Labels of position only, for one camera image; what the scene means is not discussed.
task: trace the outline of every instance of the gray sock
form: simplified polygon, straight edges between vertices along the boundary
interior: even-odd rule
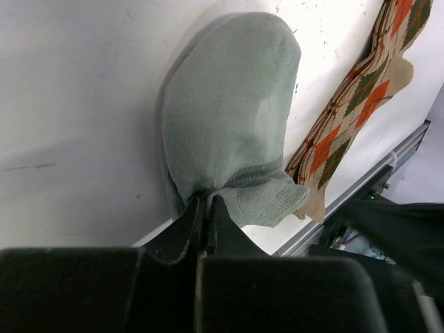
[[[165,88],[162,162],[180,216],[198,191],[225,200],[239,226],[277,225],[307,199],[282,167],[300,59],[290,28],[266,13],[236,16],[185,58]]]

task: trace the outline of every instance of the black scratch mark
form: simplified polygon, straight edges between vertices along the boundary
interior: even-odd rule
[[[33,165],[33,166],[19,166],[18,168],[11,168],[11,169],[4,169],[1,170],[0,172],[4,172],[4,171],[14,171],[14,170],[23,170],[23,169],[41,169],[44,167],[52,167],[56,165],[55,163],[47,163],[47,164],[39,164],[39,165]]]

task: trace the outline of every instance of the sock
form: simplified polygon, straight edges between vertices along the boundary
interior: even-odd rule
[[[223,197],[239,226],[276,226],[308,197],[282,154],[300,49],[278,17],[238,15],[212,31],[167,83],[162,106],[166,192],[175,218],[192,196]]]
[[[298,184],[310,189],[295,212],[317,222],[325,216],[325,190],[339,162],[371,114],[406,87],[413,66],[402,58],[430,14],[432,0],[387,1],[373,31],[370,55],[353,67],[287,167]]]

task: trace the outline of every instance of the ribbed fabric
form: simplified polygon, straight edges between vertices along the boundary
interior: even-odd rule
[[[282,166],[287,117],[300,59],[278,17],[232,18],[198,43],[165,89],[161,162],[180,216],[193,194],[221,195],[239,226],[277,225],[308,190]]]

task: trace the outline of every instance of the folded sock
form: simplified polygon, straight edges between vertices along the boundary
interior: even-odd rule
[[[239,226],[277,225],[308,190],[282,152],[300,59],[291,29],[267,13],[238,15],[198,43],[165,87],[162,167],[175,217],[192,196],[223,197]]]

